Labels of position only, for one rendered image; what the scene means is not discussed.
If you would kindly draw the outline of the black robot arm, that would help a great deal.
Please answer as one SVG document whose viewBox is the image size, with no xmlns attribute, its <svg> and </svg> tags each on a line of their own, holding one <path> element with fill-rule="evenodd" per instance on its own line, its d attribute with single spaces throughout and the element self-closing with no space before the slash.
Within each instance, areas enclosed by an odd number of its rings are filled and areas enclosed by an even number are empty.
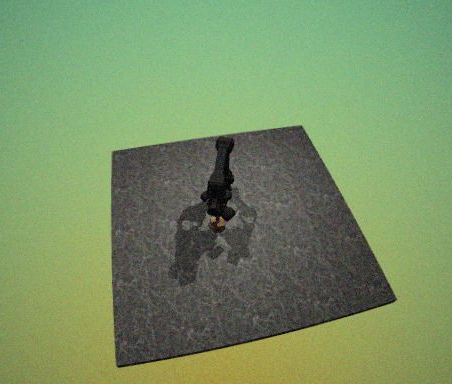
<svg viewBox="0 0 452 384">
<path fill-rule="evenodd" d="M 207 198 L 210 198 L 207 213 L 211 216 L 219 216 L 222 200 L 225 205 L 232 198 L 231 185 L 234 175 L 229 169 L 229 155 L 234 148 L 234 140 L 230 137 L 216 139 L 217 158 L 215 170 L 210 176 L 207 185 Z M 209 188 L 211 193 L 209 193 Z M 226 197 L 226 199 L 224 199 Z"/>
</svg>

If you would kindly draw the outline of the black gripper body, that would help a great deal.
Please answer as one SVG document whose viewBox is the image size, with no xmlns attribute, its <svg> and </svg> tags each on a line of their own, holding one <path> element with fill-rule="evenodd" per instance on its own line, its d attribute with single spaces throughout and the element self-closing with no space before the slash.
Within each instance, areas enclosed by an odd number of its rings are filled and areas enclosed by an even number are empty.
<svg viewBox="0 0 452 384">
<path fill-rule="evenodd" d="M 207 198 L 207 190 L 201 194 L 201 199 L 206 202 Z M 228 222 L 231 218 L 233 218 L 236 215 L 236 211 L 234 211 L 231 207 L 227 207 L 226 205 L 224 205 L 224 200 L 222 200 L 222 205 L 221 205 L 221 211 L 220 213 L 222 214 L 221 217 Z"/>
</svg>

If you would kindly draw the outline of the orange square block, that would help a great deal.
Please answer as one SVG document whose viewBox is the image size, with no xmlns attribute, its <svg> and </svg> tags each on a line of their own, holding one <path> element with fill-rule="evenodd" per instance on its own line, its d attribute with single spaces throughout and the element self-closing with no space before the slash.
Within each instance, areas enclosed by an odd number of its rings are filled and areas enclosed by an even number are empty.
<svg viewBox="0 0 452 384">
<path fill-rule="evenodd" d="M 213 231 L 225 229 L 225 223 L 222 217 L 219 217 L 219 223 L 216 223 L 216 217 L 211 217 L 211 225 Z"/>
</svg>

